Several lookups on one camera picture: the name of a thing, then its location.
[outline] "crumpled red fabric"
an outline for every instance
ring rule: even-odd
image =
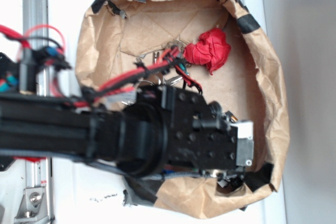
[[[199,42],[186,46],[183,56],[192,64],[206,65],[210,74],[227,61],[231,46],[226,43],[226,34],[213,28],[199,36]]]

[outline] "white surface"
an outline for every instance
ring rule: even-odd
[[[0,24],[22,33],[22,0],[0,0]],[[0,35],[0,52],[16,59],[19,43]],[[5,172],[0,172],[0,205],[5,208],[3,224],[13,223],[26,187],[25,161],[18,160]]]
[[[288,224],[336,222],[336,1],[264,0],[286,78],[291,144],[284,173]]]
[[[75,65],[76,46],[85,11],[94,0],[49,0],[49,22],[65,35],[67,57]],[[263,0],[242,0],[264,27]],[[77,93],[74,73],[64,74],[62,88]],[[54,159],[54,192],[56,224],[110,223],[115,220],[143,220],[146,223],[177,221],[178,223],[250,223],[284,224],[282,188],[265,200],[252,204],[245,212],[236,210],[210,220],[196,220],[183,214],[143,206],[123,207],[124,186],[119,176]]]

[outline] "silver metal part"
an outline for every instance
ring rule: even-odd
[[[34,205],[37,206],[38,204],[41,203],[42,201],[42,196],[39,193],[32,193],[29,197],[30,202]]]
[[[208,173],[211,178],[218,178],[218,177],[226,177],[226,171],[225,170],[204,170],[205,173]]]
[[[28,29],[39,25],[48,23],[48,0],[23,0],[23,29],[27,31]],[[48,37],[48,29],[39,29],[32,33],[31,35]],[[43,40],[32,40],[29,41],[34,49],[38,49],[42,46],[46,46],[46,41]],[[37,94],[41,96],[50,95],[49,83],[50,83],[50,73],[49,70],[44,70],[37,78],[38,91]],[[45,224],[54,217],[54,210],[52,207],[53,202],[53,183],[51,177],[51,159],[42,159],[40,162],[26,162],[26,189],[25,194],[22,198],[22,203],[15,218],[15,223],[19,222],[34,222],[35,224]],[[38,197],[33,196],[32,201],[35,201],[35,206],[33,206],[30,201],[30,196],[32,193],[38,193],[41,196],[40,202]],[[24,217],[24,212],[26,215],[28,211],[32,211],[31,217],[21,219]]]
[[[173,86],[173,85],[179,83],[182,80],[183,80],[182,76],[175,76],[173,78],[165,80],[165,84],[168,85],[168,86]]]
[[[236,165],[251,166],[254,154],[253,122],[237,121],[231,123],[231,127],[237,128]]]
[[[153,64],[157,63],[157,60],[159,59],[160,53],[159,52],[153,52]]]
[[[47,205],[45,187],[24,189],[24,196],[14,223],[47,223],[49,221]]]

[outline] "brown paper bag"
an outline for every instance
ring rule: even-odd
[[[134,68],[135,57],[172,41],[196,43],[221,28],[231,45],[228,61],[211,76],[191,66],[204,97],[239,119],[254,122],[254,162],[244,183],[224,191],[215,179],[164,182],[127,179],[126,201],[211,218],[243,208],[277,191],[289,146],[286,90],[280,61],[264,31],[240,0],[96,0],[86,11],[78,42],[76,75],[97,87]],[[144,57],[151,63],[151,57]]]

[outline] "bolt head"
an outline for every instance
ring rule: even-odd
[[[215,140],[215,134],[214,134],[214,133],[209,134],[209,135],[208,135],[208,139],[209,139],[210,141]]]
[[[189,134],[189,140],[192,141],[192,142],[195,141],[196,140],[196,135],[194,133],[190,133]]]
[[[30,217],[32,217],[32,213],[31,213],[31,211],[26,211],[26,212],[24,212],[24,217],[25,217],[25,218],[30,218]]]
[[[39,204],[42,200],[42,196],[38,193],[32,193],[29,197],[30,202],[34,205]]]
[[[215,157],[215,153],[214,152],[208,152],[208,157],[210,157],[210,158]]]
[[[183,133],[181,131],[178,131],[175,135],[175,137],[178,139],[178,140],[182,140],[183,139]]]
[[[246,166],[251,166],[252,165],[252,160],[248,159],[246,162],[245,162]]]
[[[178,98],[179,98],[180,101],[184,102],[185,99],[186,99],[186,96],[185,96],[184,93],[180,93],[180,94],[178,95]]]
[[[198,101],[197,96],[194,95],[193,97],[191,97],[191,102],[192,102],[192,103],[196,104],[197,101]]]

